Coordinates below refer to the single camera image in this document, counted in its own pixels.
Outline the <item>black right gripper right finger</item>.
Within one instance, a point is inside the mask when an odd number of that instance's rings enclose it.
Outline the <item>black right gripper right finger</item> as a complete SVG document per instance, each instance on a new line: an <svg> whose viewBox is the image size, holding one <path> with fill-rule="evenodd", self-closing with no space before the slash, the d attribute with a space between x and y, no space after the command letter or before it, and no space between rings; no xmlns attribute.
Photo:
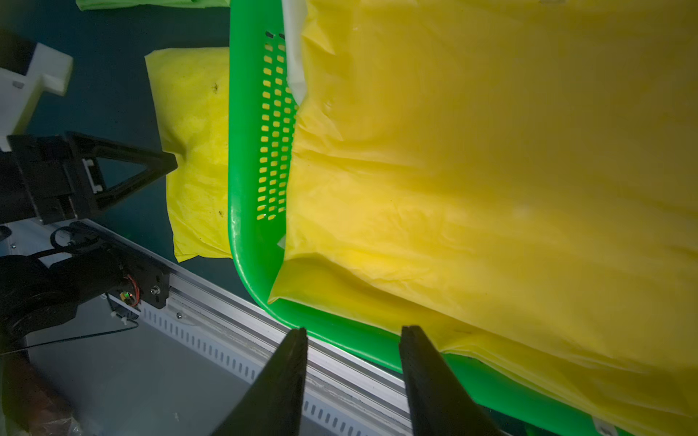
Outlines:
<svg viewBox="0 0 698 436"><path fill-rule="evenodd" d="M399 353L415 435L499 433L421 327L413 325L402 329Z"/></svg>

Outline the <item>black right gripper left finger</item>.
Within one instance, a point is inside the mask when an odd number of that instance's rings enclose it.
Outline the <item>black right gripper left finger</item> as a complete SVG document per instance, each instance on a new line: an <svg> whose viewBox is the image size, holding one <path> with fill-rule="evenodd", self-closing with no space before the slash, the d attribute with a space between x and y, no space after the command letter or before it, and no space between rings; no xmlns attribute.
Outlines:
<svg viewBox="0 0 698 436"><path fill-rule="evenodd" d="M304 328L288 332L243 399L214 430L215 435L297 435L307 374Z"/></svg>

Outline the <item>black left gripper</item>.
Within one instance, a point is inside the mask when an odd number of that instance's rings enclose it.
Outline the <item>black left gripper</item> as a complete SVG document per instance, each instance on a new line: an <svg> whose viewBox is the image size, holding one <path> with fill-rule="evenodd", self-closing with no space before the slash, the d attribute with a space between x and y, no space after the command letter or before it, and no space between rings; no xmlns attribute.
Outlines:
<svg viewBox="0 0 698 436"><path fill-rule="evenodd" d="M176 157L103 138L15 134L1 154L1 223L87 219L177 168Z"/></svg>

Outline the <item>large yellow raincoat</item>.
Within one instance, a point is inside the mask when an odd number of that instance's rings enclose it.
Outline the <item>large yellow raincoat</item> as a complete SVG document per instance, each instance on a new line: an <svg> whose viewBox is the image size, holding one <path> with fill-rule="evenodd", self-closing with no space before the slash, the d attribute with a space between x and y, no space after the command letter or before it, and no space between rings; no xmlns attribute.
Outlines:
<svg viewBox="0 0 698 436"><path fill-rule="evenodd" d="M271 300L696 434L696 2L307 8Z"/></svg>

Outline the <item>white raincoat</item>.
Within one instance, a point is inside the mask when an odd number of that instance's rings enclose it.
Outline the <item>white raincoat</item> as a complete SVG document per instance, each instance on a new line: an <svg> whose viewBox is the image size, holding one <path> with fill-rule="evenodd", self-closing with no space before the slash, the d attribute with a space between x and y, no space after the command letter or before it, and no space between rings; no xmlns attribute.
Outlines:
<svg viewBox="0 0 698 436"><path fill-rule="evenodd" d="M307 93L301 51L307 5L305 0L283 0L282 9L286 41L287 83L294 101L301 105Z"/></svg>

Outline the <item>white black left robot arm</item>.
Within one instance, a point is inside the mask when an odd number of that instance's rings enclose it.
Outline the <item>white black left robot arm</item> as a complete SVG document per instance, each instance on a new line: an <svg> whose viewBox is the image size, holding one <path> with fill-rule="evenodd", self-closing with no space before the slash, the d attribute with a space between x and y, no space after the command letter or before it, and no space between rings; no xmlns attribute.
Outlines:
<svg viewBox="0 0 698 436"><path fill-rule="evenodd" d="M24 130L42 94L64 96L74 59L1 32L1 222L92 218L176 170L176 158L67 132Z"/></svg>

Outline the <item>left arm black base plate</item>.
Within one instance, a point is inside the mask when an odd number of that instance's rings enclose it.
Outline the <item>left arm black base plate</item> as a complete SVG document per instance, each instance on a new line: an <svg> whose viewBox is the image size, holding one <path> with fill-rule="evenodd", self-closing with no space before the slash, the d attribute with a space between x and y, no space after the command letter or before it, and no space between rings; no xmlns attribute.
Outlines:
<svg viewBox="0 0 698 436"><path fill-rule="evenodd" d="M130 308L165 307L165 265L83 223L56 229L52 247L1 258L1 333L9 340L67 323L79 305L109 294Z"/></svg>

